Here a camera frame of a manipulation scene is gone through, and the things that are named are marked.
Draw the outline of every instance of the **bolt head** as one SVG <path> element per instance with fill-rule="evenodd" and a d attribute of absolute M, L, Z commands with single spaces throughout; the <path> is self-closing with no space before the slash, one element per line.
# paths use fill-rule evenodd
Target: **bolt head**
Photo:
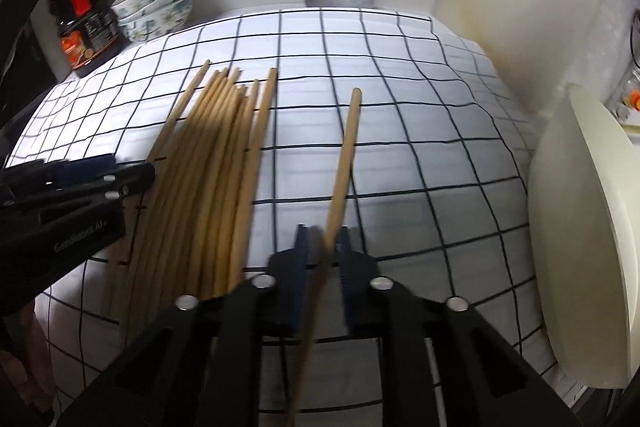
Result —
<path fill-rule="evenodd" d="M 193 295 L 180 295 L 175 299 L 175 307 L 182 311 L 193 310 L 198 305 L 198 299 Z"/>
<path fill-rule="evenodd" d="M 374 290 L 390 290 L 391 288 L 394 287 L 394 282 L 389 279 L 389 277 L 373 277 L 373 279 L 371 279 L 369 281 L 369 285 L 374 289 Z"/>
<path fill-rule="evenodd" d="M 276 278 L 273 275 L 262 273 L 251 279 L 251 283 L 256 288 L 271 288 L 276 283 Z"/>
<path fill-rule="evenodd" d="M 450 297 L 447 299 L 447 308 L 453 312 L 466 312 L 469 309 L 469 302 L 462 297 Z"/>

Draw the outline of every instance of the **stacked bowls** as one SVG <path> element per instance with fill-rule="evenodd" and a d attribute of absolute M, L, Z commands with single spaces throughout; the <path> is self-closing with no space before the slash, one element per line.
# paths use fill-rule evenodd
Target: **stacked bowls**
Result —
<path fill-rule="evenodd" d="M 116 0 L 111 9 L 118 26 L 132 42 L 146 42 L 181 29 L 193 0 Z"/>

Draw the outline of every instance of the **cable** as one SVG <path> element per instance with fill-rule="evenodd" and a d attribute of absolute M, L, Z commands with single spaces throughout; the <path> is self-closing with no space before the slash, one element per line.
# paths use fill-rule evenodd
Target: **cable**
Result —
<path fill-rule="evenodd" d="M 629 46 L 631 47 L 631 58 L 633 59 L 634 64 L 636 65 L 636 68 L 640 70 L 640 64 L 636 59 L 636 52 L 634 51 L 634 30 L 636 29 L 636 22 L 640 22 L 640 10 L 636 10 L 636 13 L 634 13 L 634 18 L 631 21 L 631 31 L 629 33 Z"/>

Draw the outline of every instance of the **orange lid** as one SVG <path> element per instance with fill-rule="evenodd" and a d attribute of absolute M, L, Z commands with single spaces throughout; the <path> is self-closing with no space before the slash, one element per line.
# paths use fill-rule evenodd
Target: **orange lid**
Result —
<path fill-rule="evenodd" d="M 629 103 L 636 111 L 640 111 L 640 91 L 633 90 L 629 93 Z"/>

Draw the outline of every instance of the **white grid cloth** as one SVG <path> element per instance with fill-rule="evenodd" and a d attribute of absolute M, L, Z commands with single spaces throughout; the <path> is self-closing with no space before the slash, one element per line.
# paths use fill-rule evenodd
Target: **white grid cloth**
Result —
<path fill-rule="evenodd" d="M 571 402 L 579 386 L 556 375 L 530 251 L 526 179 L 535 133 L 482 49 L 431 18 L 281 10 L 130 48 L 90 76 L 54 87 L 7 165 L 113 152 L 122 163 L 144 160 L 206 59 L 213 68 L 241 68 L 244 83 L 279 68 L 247 272 L 290 248 L 297 224 L 324 225 L 351 89 L 360 87 L 345 217 L 354 247 L 416 295 L 468 299 Z M 99 253 L 36 299 L 58 413 L 119 353 L 118 322 L 100 315 L 105 279 Z M 382 424 L 378 345 L 347 339 L 342 316 L 334 274 L 299 426 Z M 294 349 L 265 340 L 262 425 L 282 421 Z"/>

